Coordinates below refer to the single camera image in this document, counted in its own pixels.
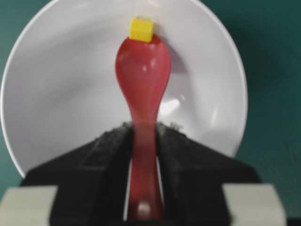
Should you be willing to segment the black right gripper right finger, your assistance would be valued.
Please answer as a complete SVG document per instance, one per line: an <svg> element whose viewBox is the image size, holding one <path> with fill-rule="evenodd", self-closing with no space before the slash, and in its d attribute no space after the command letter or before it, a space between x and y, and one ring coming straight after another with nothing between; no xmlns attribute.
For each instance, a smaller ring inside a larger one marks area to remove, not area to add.
<svg viewBox="0 0 301 226"><path fill-rule="evenodd" d="M271 184L241 161L156 125L165 226L284 226Z"/></svg>

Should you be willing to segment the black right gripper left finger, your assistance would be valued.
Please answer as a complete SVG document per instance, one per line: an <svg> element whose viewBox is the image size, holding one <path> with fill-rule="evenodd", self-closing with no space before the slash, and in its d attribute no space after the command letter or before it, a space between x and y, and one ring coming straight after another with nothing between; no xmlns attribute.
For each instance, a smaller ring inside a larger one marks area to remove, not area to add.
<svg viewBox="0 0 301 226"><path fill-rule="evenodd" d="M112 226L124 221L133 125L29 170L0 202L3 226Z"/></svg>

